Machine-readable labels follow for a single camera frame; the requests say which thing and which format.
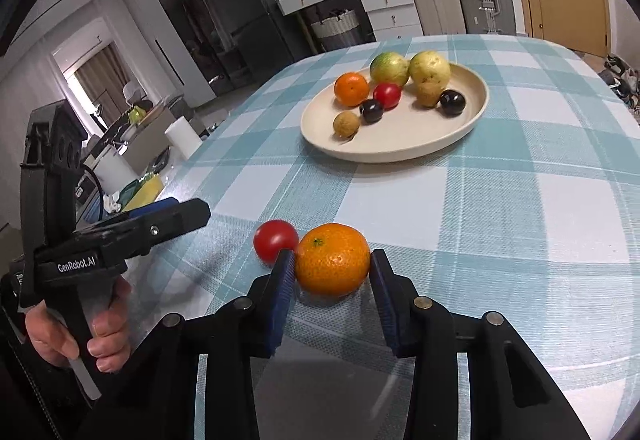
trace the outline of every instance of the finger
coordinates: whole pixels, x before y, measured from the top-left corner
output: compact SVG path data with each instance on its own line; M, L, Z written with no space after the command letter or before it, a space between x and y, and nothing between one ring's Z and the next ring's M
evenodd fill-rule
M127 322L127 302L117 297L111 306L100 312L92 322L95 335L105 337L122 330Z
M127 344L129 344L129 329L125 327L107 337L94 337L86 347L94 357L109 357L118 353Z
M122 276L118 276L113 284L113 293L116 297L126 299L131 293L131 285L129 284L129 281L124 279Z
M60 360L50 351L57 352L67 359L77 359L79 356L78 344L57 319L55 319L41 301L34 306L25 316L25 325L31 342L39 354L47 356L46 360Z
M49 364L53 364L54 366L57 366L59 368L62 368L67 364L66 357L62 354L59 354L48 344L32 339L31 345L33 346L33 349L36 350L38 355L46 360Z
M116 278L114 297L111 305L104 312L99 313L93 320L95 335L105 337L121 330L127 322L127 295L131 286L122 277Z
M98 370L104 373L117 372L131 355L131 346L127 343L122 350L110 357L101 357L95 361Z

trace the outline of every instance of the mandarin orange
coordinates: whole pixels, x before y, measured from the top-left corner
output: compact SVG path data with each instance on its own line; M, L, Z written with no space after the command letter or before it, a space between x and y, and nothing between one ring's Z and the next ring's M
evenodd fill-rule
M296 279L307 292L341 297L369 272L369 244L353 227L324 224L309 231L296 250Z
M334 94L338 101L353 108L369 97L369 83L356 72L347 72L335 80Z

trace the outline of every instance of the screw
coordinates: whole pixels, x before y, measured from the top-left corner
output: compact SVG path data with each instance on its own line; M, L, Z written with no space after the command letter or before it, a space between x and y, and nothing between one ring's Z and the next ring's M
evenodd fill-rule
M251 305L253 304L254 302L245 295L240 296L234 301L234 307L238 310L247 310L248 308L251 308Z
M431 308L433 306L433 301L425 295L419 295L414 299L414 305L418 308L427 310L428 308Z
M162 324L167 328L174 327L180 322L180 314L167 314L162 318Z
M504 323L504 317L502 317L502 314L498 312L489 312L486 315L486 320L494 326L500 326L502 323Z

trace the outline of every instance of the table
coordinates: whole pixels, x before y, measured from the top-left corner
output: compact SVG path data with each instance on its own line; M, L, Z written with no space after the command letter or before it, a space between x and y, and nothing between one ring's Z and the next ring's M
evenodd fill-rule
M383 165L332 159L302 140L306 103L338 75L382 49L409 57L428 48L490 87L465 139ZM640 398L639 149L640 128L622 102L552 43L428 36L305 59L262 86L167 187L164 195L206 200L212 216L132 262L134 341L165 313L196 317L245 294L267 272L252 250L261 222L282 218L302 235L337 221L383 247L396 273L450 311L502 312L592 439L610 438ZM460 367L468 438L462 357ZM411 376L412 364L385 346L367 284L330 308L298 302L276 356L254 364L261 438L400 439Z

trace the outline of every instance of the beige plate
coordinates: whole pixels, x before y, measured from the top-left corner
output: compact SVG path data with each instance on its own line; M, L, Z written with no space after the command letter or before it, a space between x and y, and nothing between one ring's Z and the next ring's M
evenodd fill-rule
M360 74L370 80L369 70ZM398 162L428 155L464 137L478 122L489 103L489 88L478 74L451 63L448 88L461 92L466 107L457 117L447 117L438 105L422 108L409 80L398 106L385 112L382 120L363 124L352 140L334 134L334 118L345 110L334 96L334 85L316 95L302 114L300 130L310 144L332 157L352 162ZM359 115L358 108L351 109Z

